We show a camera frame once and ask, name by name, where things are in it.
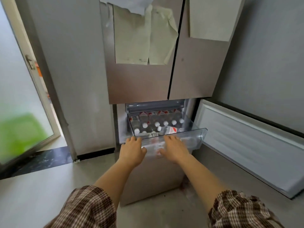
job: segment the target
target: frosted glass panel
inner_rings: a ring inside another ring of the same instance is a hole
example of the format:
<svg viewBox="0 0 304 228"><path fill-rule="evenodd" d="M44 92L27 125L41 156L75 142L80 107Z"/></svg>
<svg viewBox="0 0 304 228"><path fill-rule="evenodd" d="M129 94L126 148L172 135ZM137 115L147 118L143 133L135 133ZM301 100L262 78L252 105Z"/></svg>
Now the frosted glass panel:
<svg viewBox="0 0 304 228"><path fill-rule="evenodd" d="M36 88L0 4L0 163L53 135Z"/></svg>

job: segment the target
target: person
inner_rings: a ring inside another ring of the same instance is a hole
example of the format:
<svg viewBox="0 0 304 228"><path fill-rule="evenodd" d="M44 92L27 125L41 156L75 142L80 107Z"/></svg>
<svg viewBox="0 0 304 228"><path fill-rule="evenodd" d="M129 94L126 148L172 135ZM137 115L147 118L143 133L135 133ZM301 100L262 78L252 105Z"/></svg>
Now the person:
<svg viewBox="0 0 304 228"><path fill-rule="evenodd" d="M208 212L210 227L283 227L255 196L230 190L193 157L178 137L164 136L159 152L180 165ZM146 155L141 138L128 138L118 161L94 185L75 189L45 227L116 227L116 210L131 171Z"/></svg>

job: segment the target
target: green object behind glass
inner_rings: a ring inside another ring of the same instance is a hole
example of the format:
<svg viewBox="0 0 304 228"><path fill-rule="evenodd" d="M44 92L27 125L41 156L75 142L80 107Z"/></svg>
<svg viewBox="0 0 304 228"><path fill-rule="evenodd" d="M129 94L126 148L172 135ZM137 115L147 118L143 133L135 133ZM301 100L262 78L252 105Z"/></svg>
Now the green object behind glass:
<svg viewBox="0 0 304 228"><path fill-rule="evenodd" d="M0 163L5 164L48 138L33 114L0 122Z"/></svg>

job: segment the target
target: brown plaid shirt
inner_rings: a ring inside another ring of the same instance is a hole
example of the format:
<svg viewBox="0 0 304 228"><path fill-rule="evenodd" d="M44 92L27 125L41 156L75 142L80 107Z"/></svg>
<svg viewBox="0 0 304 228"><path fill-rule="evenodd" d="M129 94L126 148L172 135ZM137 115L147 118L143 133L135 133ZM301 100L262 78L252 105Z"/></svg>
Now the brown plaid shirt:
<svg viewBox="0 0 304 228"><path fill-rule="evenodd" d="M283 227L255 196L226 190L215 199L208 213L210 227ZM75 189L45 228L116 227L116 211L108 194L96 186Z"/></svg>

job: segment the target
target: white paper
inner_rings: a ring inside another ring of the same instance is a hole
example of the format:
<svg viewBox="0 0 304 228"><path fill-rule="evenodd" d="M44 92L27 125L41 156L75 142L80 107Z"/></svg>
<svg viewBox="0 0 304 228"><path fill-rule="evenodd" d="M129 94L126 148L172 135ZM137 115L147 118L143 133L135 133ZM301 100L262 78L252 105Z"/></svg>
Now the white paper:
<svg viewBox="0 0 304 228"><path fill-rule="evenodd" d="M171 9L153 6L151 13L150 65L167 65L178 30Z"/></svg>
<svg viewBox="0 0 304 228"><path fill-rule="evenodd" d="M145 15L146 8L153 0L99 0L103 3L111 3L121 8L128 9L131 13Z"/></svg>
<svg viewBox="0 0 304 228"><path fill-rule="evenodd" d="M230 41L242 0L190 0L190 37Z"/></svg>
<svg viewBox="0 0 304 228"><path fill-rule="evenodd" d="M145 16L113 6L116 63L147 65L151 34L150 5Z"/></svg>

